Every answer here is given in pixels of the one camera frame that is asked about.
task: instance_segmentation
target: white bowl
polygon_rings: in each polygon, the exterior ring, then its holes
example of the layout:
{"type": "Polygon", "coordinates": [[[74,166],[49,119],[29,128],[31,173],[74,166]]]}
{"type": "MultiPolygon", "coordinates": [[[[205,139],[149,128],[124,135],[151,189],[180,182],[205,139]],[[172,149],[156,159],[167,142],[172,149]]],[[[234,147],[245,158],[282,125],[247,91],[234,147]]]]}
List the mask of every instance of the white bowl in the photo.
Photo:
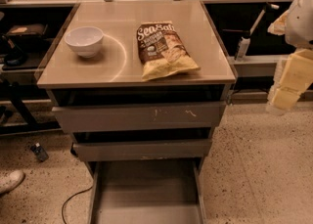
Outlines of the white bowl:
{"type": "Polygon", "coordinates": [[[104,33],[95,26],[83,26],[66,34],[65,42],[78,56],[90,58],[97,55],[102,47],[104,33]]]}

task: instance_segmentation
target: person's foot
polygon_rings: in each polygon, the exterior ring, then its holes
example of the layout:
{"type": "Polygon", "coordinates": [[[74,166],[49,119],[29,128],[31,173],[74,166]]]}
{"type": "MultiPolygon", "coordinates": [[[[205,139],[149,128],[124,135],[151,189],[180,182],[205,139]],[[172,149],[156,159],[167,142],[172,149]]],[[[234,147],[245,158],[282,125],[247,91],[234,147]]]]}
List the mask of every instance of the person's foot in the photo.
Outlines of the person's foot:
{"type": "Polygon", "coordinates": [[[0,194],[14,190],[22,182],[25,174],[21,170],[16,170],[8,176],[0,178],[0,194]]]}

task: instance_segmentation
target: power cord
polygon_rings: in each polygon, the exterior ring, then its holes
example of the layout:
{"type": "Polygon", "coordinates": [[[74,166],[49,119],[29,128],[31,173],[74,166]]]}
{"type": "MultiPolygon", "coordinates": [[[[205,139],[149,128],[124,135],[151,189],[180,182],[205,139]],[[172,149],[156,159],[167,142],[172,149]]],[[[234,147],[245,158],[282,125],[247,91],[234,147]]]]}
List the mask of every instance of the power cord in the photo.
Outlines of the power cord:
{"type": "Polygon", "coordinates": [[[91,189],[92,189],[92,186],[91,186],[90,188],[88,188],[88,189],[85,189],[85,190],[83,190],[83,191],[80,191],[80,192],[78,192],[78,193],[75,193],[74,195],[72,195],[71,197],[69,197],[69,198],[63,203],[63,205],[62,205],[62,219],[63,219],[63,222],[64,222],[65,224],[67,224],[66,219],[65,219],[65,208],[66,208],[68,202],[69,202],[72,198],[74,198],[75,196],[78,196],[78,195],[80,195],[80,194],[86,193],[86,192],[88,192],[88,191],[91,190],[91,189]]]}

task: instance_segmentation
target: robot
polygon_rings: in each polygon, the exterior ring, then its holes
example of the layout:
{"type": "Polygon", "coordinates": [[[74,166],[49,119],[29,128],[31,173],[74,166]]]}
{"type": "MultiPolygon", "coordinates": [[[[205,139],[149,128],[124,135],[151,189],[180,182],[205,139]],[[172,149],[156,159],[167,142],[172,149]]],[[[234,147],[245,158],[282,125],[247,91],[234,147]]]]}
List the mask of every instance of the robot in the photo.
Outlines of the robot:
{"type": "Polygon", "coordinates": [[[266,111],[283,115],[313,83],[313,0],[293,0],[277,21],[284,25],[286,42],[296,47],[286,60],[277,63],[268,95],[266,111]]]}

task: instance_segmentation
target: floor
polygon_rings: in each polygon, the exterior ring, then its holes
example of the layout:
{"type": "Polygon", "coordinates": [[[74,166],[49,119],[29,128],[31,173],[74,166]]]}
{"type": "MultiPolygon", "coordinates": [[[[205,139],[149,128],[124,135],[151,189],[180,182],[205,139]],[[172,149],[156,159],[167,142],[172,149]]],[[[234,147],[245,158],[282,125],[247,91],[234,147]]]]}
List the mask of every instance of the floor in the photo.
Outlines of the floor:
{"type": "MultiPolygon", "coordinates": [[[[313,223],[313,102],[273,116],[265,102],[238,101],[226,108],[201,171],[209,224],[313,223]]],[[[70,153],[62,131],[0,137],[0,176],[22,169],[26,177],[0,196],[1,224],[63,223],[68,197],[92,185],[85,164],[70,153]],[[29,149],[39,142],[49,158],[29,149]]],[[[86,223],[91,191],[68,202],[67,223],[86,223]]]]}

